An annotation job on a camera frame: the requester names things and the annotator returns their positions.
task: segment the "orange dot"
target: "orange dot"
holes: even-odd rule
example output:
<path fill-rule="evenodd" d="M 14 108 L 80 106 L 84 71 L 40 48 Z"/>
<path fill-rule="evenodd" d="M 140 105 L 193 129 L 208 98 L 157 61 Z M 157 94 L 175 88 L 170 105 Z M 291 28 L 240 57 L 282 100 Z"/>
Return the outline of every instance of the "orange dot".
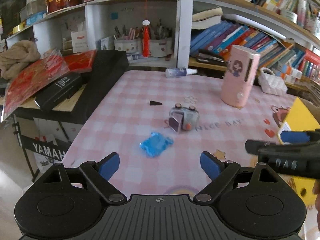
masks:
<path fill-rule="evenodd" d="M 186 130 L 191 130 L 191 124 L 190 123 L 186 124 Z"/>

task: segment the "round metal screw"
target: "round metal screw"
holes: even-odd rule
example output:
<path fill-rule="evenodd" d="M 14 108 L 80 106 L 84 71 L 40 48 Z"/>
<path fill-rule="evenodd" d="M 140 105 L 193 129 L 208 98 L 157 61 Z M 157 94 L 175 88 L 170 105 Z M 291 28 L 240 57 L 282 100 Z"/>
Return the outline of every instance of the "round metal screw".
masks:
<path fill-rule="evenodd" d="M 199 194 L 198 196 L 196 196 L 196 199 L 200 202 L 208 202 L 210 201 L 212 198 L 210 195 L 208 194 Z"/>
<path fill-rule="evenodd" d="M 122 201 L 124 199 L 124 196 L 120 195 L 120 194 L 112 194 L 109 197 L 109 200 L 112 202 L 119 202 Z"/>

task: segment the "pink checkered tablecloth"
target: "pink checkered tablecloth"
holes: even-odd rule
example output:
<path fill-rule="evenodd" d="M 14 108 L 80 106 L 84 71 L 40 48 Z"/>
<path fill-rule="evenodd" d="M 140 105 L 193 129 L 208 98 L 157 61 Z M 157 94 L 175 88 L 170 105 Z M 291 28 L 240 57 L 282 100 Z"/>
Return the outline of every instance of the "pink checkered tablecloth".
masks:
<path fill-rule="evenodd" d="M 110 182 L 127 197 L 194 195 L 210 182 L 200 167 L 202 151 L 222 161 L 254 166 L 256 158 L 246 153 L 245 141 L 278 141 L 277 124 L 295 97 L 268 95 L 253 87 L 247 105 L 239 110 L 221 101 L 222 82 L 203 76 L 168 79 L 163 72 L 126 72 L 83 126 L 63 159 L 64 165 L 78 167 L 88 160 L 98 162 L 111 152 L 119 153 L 120 168 Z M 150 106 L 150 100 L 163 105 Z M 177 102 L 198 109 L 195 130 L 176 134 L 168 128 L 165 120 Z M 174 140 L 156 158 L 140 148 L 153 131 Z"/>

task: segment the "human hand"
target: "human hand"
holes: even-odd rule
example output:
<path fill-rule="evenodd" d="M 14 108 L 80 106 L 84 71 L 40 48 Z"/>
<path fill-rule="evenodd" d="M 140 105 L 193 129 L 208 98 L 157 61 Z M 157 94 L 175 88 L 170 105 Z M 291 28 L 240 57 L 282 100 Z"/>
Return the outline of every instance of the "human hand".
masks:
<path fill-rule="evenodd" d="M 320 179 L 317 179 L 315 181 L 315 185 L 312 189 L 313 194 L 317 194 L 316 198 L 316 209 L 318 210 L 317 215 L 317 223 L 318 223 L 318 229 L 320 230 Z"/>

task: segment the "brown cloth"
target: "brown cloth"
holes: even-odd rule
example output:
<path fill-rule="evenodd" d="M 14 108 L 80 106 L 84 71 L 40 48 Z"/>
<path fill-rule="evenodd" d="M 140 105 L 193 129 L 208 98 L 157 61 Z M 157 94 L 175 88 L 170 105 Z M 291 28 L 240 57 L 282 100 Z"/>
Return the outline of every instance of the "brown cloth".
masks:
<path fill-rule="evenodd" d="M 1 77 L 7 80 L 15 78 L 26 66 L 40 57 L 37 46 L 32 41 L 18 41 L 7 51 L 0 53 Z"/>

